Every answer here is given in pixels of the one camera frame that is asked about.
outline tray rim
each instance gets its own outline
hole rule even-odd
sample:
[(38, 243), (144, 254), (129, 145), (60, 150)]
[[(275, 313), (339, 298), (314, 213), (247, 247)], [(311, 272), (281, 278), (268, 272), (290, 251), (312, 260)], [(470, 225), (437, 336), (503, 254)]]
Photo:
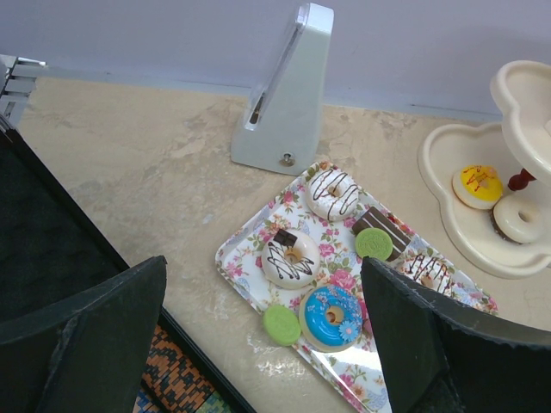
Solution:
[[(291, 191), (291, 188), (293, 186), (296, 186), (298, 185), (299, 183), (301, 183), (301, 180), (303, 178), (306, 178), (306, 176), (308, 176), (308, 174), (310, 173), (310, 171), (312, 169), (316, 170), (316, 166), (317, 165), (320, 165), (322, 163), (325, 163), (327, 166), (326, 168), (332, 168), (332, 167), (335, 167), (337, 168), (337, 165), (335, 165), (333, 162), (330, 162), (330, 161), (318, 161), (318, 162), (315, 162), (313, 163), (307, 170), (305, 170), (304, 172), (302, 172), (299, 176), (296, 176), (279, 194), (277, 194), (273, 199), (271, 199), (266, 205), (264, 205), (257, 213), (255, 213), (250, 219), (248, 219), (243, 225), (241, 225), (239, 227), (239, 229), (237, 231), (235, 231), (217, 250), (216, 250), (216, 253), (215, 253), (215, 257), (214, 257), (214, 260), (215, 260), (215, 265), (216, 265), (216, 269), (219, 271), (219, 273), (224, 277), (224, 279), (239, 293), (239, 295), (241, 295), (250, 305), (251, 307), (258, 313), (258, 314), (263, 314), (263, 309), (260, 307), (260, 305), (251, 298), (251, 295), (243, 288), (243, 286), (241, 284), (238, 284), (237, 282), (235, 282), (232, 277), (227, 274), (226, 270), (223, 268), (223, 259), (222, 259), (222, 256), (227, 256), (229, 254), (231, 254), (232, 251), (234, 251), (235, 249), (237, 249), (239, 247), (239, 245), (241, 244), (241, 242), (243, 242), (246, 237), (250, 236), (250, 234), (252, 234), (254, 232), (254, 230), (256, 230), (257, 228), (257, 225), (258, 225), (258, 222), (259, 222), (259, 219), (265, 214), (265, 213), (268, 213), (267, 217), (271, 216), (275, 210), (279, 209), (279, 207), (281, 207), (281, 203), (278, 204), (278, 198), (281, 197), (283, 194), (285, 194), (287, 191)], [(360, 188), (360, 191), (367, 195), (368, 197), (371, 197), (373, 198), (378, 204), (379, 206), (381, 207), (382, 210), (384, 211), (387, 211), (389, 213), (391, 213), (393, 215), (393, 217), (398, 221), (397, 224), (401, 224), (403, 225), (405, 228), (407, 228), (407, 230), (409, 231), (406, 231), (407, 232), (407, 235), (410, 236), (411, 238), (413, 236), (417, 237), (422, 243), (424, 243), (428, 248), (432, 248), (433, 251), (435, 253), (437, 253), (443, 260), (445, 260), (447, 263), (450, 264), (450, 266), (454, 269), (454, 273), (451, 274), (451, 278), (452, 280), (455, 280), (456, 283), (461, 283), (461, 284), (468, 284), (470, 287), (473, 287), (473, 288), (476, 288), (478, 290), (480, 290), (482, 293), (484, 293), (485, 295), (487, 295), (488, 297), (491, 297), (489, 294), (487, 294), (482, 288), (480, 288), (470, 277), (468, 277), (465, 273), (463, 273), (460, 269), (456, 268), (452, 262), (450, 262), (444, 255), (440, 254), (438, 252), (438, 250), (434, 249), (432, 247), (432, 245), (430, 245), (430, 243), (428, 243), (424, 238), (420, 237), (414, 230), (412, 230), (408, 225), (404, 224), (403, 221), (401, 221), (398, 217), (396, 217), (392, 212), (391, 210), (389, 210), (388, 208), (386, 208), (382, 203), (380, 203), (373, 195), (371, 195), (370, 193), (368, 193), (367, 191), (365, 191), (361, 185), (359, 185), (359, 188)], [(328, 371), (328, 370), (324, 370), (324, 367), (321, 366), (320, 364), (323, 364), (323, 363), (319, 363), (318, 361), (316, 361), (312, 355), (311, 355), (311, 351), (310, 349), (308, 348), (308, 346), (304, 346), (304, 344), (307, 343), (307, 340), (305, 339), (305, 337), (303, 335), (300, 336), (300, 339), (299, 341), (294, 344), (292, 347), (299, 353), (299, 355), (304, 358), (308, 364), (310, 364), (314, 370), (316, 370), (321, 376), (323, 379), (325, 379), (326, 381), (328, 381), (335, 390), (337, 390), (337, 392), (343, 396), (345, 398), (345, 400), (349, 401), (348, 398), (344, 395), (343, 391), (341, 390), (341, 387), (339, 385), (339, 383), (337, 382), (337, 380), (335, 379), (335, 377), (332, 375), (332, 372)], [(387, 388), (385, 386), (382, 387), (382, 389), (384, 391), (387, 391)], [(358, 408), (350, 403), (349, 401), (349, 404), (355, 408), (356, 410), (358, 410)], [(361, 404), (362, 406), (362, 410), (358, 410), (358, 411), (365, 411), (365, 412), (372, 412), (374, 410), (371, 410), (370, 408), (368, 408), (367, 406), (365, 406), (364, 404)]]

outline white tiered stand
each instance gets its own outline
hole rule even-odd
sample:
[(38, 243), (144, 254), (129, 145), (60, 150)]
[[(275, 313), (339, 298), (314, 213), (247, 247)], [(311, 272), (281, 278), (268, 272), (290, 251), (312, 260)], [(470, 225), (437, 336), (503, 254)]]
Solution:
[[(418, 164), (457, 249), (490, 274), (520, 279), (551, 263), (551, 66), (511, 62), (498, 71), (490, 89), (502, 123), (439, 127), (421, 144)], [(514, 196), (541, 209), (546, 228), (539, 240), (524, 245), (505, 241), (488, 211), (470, 208), (455, 196), (452, 175), (470, 164), (493, 166), (505, 186), (521, 169), (536, 179)], [(511, 192), (505, 189), (505, 195)]]

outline marble surface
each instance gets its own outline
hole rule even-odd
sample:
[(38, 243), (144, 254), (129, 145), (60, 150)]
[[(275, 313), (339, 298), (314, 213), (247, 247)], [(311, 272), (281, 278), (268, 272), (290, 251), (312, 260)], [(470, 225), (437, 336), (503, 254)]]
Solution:
[[(244, 106), (230, 96), (42, 78), (20, 130), (131, 265), (166, 256), (164, 305), (255, 409), (353, 411), (293, 350), (272, 345), (261, 318), (214, 267), (218, 247), (293, 180), (231, 163)], [(484, 287), (501, 317), (551, 330), (550, 269), (495, 278), (444, 232), (417, 148), (450, 122), (327, 107), (318, 160), (350, 172)]]

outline blue frosted donut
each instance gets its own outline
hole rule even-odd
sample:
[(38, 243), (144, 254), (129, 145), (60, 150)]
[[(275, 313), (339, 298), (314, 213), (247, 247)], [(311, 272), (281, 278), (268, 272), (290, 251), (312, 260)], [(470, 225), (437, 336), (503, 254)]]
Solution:
[(306, 339), (322, 351), (350, 347), (362, 332), (360, 303), (341, 287), (312, 290), (303, 300), (300, 315)]

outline chocolate bar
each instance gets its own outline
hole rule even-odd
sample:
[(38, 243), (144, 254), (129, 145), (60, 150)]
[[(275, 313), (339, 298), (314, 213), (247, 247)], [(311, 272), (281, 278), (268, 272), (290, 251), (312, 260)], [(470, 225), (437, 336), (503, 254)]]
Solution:
[(285, 230), (279, 230), (274, 236), (274, 242), (285, 247), (294, 247), (296, 236)]
[(407, 245), (411, 242), (411, 239), (387, 217), (385, 217), (381, 211), (374, 206), (370, 207), (361, 218), (359, 218), (354, 225), (352, 225), (352, 231), (355, 235), (358, 235), (366, 228), (380, 228), (393, 240), (393, 252), (387, 258), (387, 261), (394, 261), (400, 256), (406, 249)]

